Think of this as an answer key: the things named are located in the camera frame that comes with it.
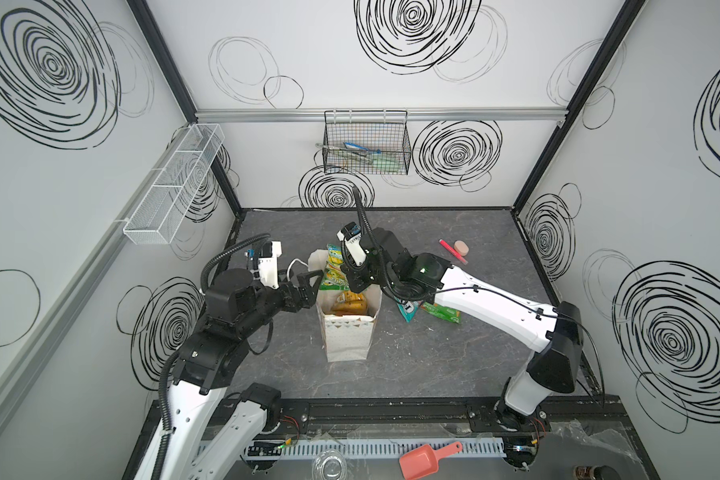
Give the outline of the orange snack packet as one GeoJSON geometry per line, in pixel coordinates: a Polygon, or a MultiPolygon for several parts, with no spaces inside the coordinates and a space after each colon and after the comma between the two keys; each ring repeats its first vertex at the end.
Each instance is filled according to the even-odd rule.
{"type": "Polygon", "coordinates": [[[365,316],[369,305],[363,293],[346,290],[337,296],[329,313],[334,316],[365,316]]]}

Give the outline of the teal snack packet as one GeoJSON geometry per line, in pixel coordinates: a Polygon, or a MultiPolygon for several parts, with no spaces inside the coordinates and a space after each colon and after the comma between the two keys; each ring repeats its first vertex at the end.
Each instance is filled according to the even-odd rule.
{"type": "Polygon", "coordinates": [[[415,317],[421,305],[420,301],[399,300],[397,306],[400,314],[406,323],[410,323],[415,317]]]}

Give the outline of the white paper bag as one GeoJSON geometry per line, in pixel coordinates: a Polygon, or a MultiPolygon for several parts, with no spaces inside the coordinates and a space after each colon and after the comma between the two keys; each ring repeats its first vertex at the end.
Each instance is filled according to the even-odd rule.
{"type": "MultiPolygon", "coordinates": [[[[323,270],[327,249],[315,250],[306,262],[309,270],[323,270]]],[[[318,288],[316,311],[321,328],[326,359],[329,363],[363,361],[368,357],[376,320],[382,303],[382,292],[371,285],[363,293],[369,305],[365,316],[334,316],[329,313],[332,304],[343,291],[324,291],[318,288]]]]}

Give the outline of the yellow green snack packet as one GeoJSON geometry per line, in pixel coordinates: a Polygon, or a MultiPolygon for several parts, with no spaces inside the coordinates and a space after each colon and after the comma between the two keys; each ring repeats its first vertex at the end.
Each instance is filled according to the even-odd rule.
{"type": "Polygon", "coordinates": [[[349,282],[341,270],[344,264],[342,251],[339,246],[327,245],[327,260],[324,268],[323,279],[320,289],[324,291],[346,291],[349,289],[349,282]]]}

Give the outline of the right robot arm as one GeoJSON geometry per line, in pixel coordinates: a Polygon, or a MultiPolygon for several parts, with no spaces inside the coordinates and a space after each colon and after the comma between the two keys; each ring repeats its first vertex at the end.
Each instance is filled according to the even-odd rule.
{"type": "Polygon", "coordinates": [[[541,403],[552,393],[575,391],[582,350],[590,333],[575,305],[531,301],[486,283],[450,260],[432,253],[411,254],[393,232],[374,228],[352,187],[357,222],[338,233],[342,271],[351,291],[375,285],[396,303],[437,304],[470,315],[524,344],[530,355],[511,376],[494,406],[507,431],[533,423],[541,403]]]}

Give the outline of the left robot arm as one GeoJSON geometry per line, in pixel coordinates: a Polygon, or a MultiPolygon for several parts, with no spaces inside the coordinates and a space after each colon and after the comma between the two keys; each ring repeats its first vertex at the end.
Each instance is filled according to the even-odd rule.
{"type": "Polygon", "coordinates": [[[158,381],[160,424],[139,463],[137,479],[222,479],[261,433],[281,417],[279,390],[253,383],[243,390],[221,430],[200,446],[237,369],[253,354],[249,339],[272,329],[281,312],[317,302],[322,269],[290,278],[278,269],[280,245],[269,234],[244,239],[202,269],[206,312],[166,360],[158,381]]]}

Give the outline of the pink marker pen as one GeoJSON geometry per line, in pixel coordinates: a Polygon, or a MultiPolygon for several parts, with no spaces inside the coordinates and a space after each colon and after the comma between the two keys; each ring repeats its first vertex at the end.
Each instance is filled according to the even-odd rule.
{"type": "Polygon", "coordinates": [[[445,240],[440,239],[438,242],[443,248],[445,248],[451,255],[453,255],[459,262],[464,265],[468,264],[468,261],[461,255],[454,247],[448,244],[445,240]]]}

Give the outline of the pink round eraser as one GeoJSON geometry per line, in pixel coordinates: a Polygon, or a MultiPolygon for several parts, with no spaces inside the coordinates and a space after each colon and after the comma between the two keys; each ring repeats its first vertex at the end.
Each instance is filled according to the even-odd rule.
{"type": "Polygon", "coordinates": [[[462,256],[466,256],[469,253],[468,245],[461,240],[456,241],[453,246],[454,249],[462,256]]]}

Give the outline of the green items in basket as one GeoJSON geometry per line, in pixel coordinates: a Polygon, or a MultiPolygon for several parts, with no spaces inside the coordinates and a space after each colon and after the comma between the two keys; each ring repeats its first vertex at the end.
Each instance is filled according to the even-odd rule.
{"type": "Polygon", "coordinates": [[[394,155],[387,155],[380,149],[373,150],[345,142],[342,152],[353,161],[358,162],[364,169],[372,172],[391,174],[400,170],[400,161],[394,155]]]}

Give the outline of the clear glass bowl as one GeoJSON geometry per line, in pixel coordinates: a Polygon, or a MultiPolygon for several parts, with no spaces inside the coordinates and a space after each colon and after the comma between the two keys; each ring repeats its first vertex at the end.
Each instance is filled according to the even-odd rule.
{"type": "Polygon", "coordinates": [[[313,480],[347,480],[348,465],[338,450],[321,452],[312,463],[313,480]]]}

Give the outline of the red plastic scoop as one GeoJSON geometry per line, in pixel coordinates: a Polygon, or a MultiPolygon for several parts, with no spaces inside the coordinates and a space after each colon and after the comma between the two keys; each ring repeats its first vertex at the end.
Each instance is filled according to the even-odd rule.
{"type": "Polygon", "coordinates": [[[431,445],[422,445],[399,459],[399,465],[405,480],[418,480],[439,470],[439,461],[443,458],[461,453],[463,445],[454,442],[439,449],[431,445]]]}

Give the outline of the dark jar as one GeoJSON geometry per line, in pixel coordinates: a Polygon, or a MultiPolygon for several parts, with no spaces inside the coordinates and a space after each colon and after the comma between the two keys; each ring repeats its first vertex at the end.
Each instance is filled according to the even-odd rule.
{"type": "Polygon", "coordinates": [[[576,480],[621,480],[619,472],[607,465],[576,466],[573,470],[576,480]]]}

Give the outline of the clear wall shelf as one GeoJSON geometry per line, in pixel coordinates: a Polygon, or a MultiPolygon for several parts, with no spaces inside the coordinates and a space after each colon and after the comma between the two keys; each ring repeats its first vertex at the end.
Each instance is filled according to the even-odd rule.
{"type": "Polygon", "coordinates": [[[174,240],[224,139],[214,123],[178,129],[155,179],[123,227],[132,243],[167,245],[174,240]]]}

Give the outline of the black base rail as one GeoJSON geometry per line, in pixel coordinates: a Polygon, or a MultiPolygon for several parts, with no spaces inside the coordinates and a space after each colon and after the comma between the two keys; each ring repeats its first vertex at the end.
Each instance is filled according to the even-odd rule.
{"type": "Polygon", "coordinates": [[[547,424],[572,419],[615,419],[626,410],[620,399],[603,402],[588,396],[551,396],[524,421],[502,423],[496,397],[327,398],[283,399],[280,415],[297,421],[303,433],[318,426],[364,424],[462,423],[474,433],[530,431],[539,421],[547,424]]]}

